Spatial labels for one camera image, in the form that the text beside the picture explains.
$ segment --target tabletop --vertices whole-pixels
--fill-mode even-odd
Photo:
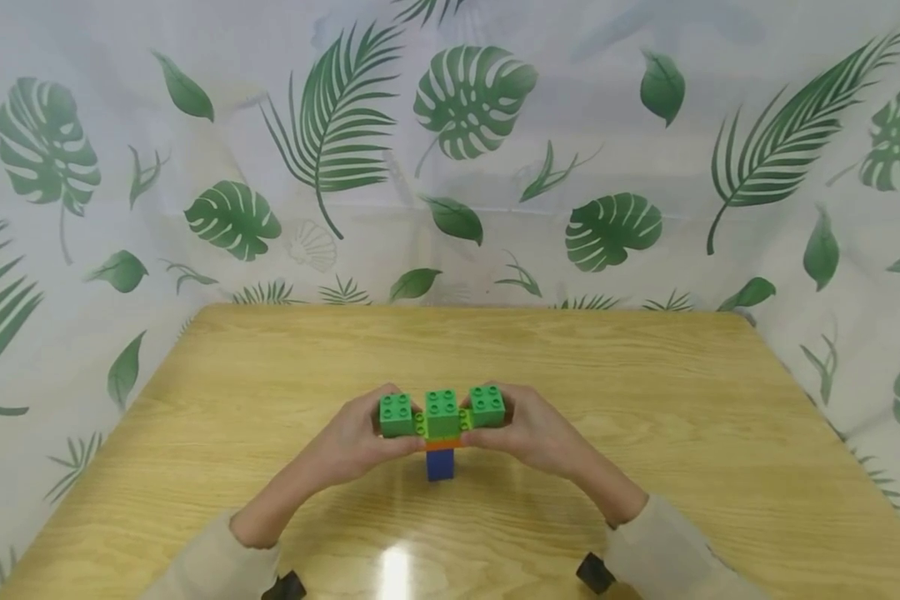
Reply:
[[[236,305],[193,321],[1,598],[135,598],[344,400],[490,378],[537,387],[773,598],[900,598],[900,518],[744,318]],[[590,598],[603,536],[568,482],[463,449],[450,481],[418,454],[318,494],[280,563],[310,598]]]

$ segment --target leaf print curtain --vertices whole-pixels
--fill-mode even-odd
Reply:
[[[900,0],[0,2],[0,585],[209,303],[733,311],[900,512]]]

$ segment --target black object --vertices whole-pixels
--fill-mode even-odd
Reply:
[[[307,589],[297,575],[297,571],[291,571],[276,580],[273,587],[269,588],[260,600],[301,600],[307,595]]]
[[[593,552],[587,552],[580,567],[577,567],[577,579],[586,583],[597,595],[606,592],[617,581],[613,573],[607,570],[606,564]]]

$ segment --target beige sleeve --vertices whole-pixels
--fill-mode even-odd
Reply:
[[[140,600],[260,600],[278,580],[280,548],[243,547],[230,532],[234,513],[194,537]]]
[[[603,562],[643,600],[768,599],[716,557],[703,533],[657,495],[632,522],[608,529]]]

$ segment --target green lego block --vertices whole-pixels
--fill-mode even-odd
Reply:
[[[427,419],[423,417],[423,412],[413,413],[413,429],[418,436],[429,440],[429,437],[427,437]]]
[[[460,437],[460,414],[457,394],[453,390],[427,392],[425,411],[428,440],[452,440]]]
[[[473,429],[473,409],[460,409],[460,430],[469,431]]]
[[[412,436],[413,406],[406,393],[389,393],[380,398],[380,433],[385,438]]]
[[[475,428],[499,428],[504,424],[507,409],[499,387],[470,387],[470,407]]]

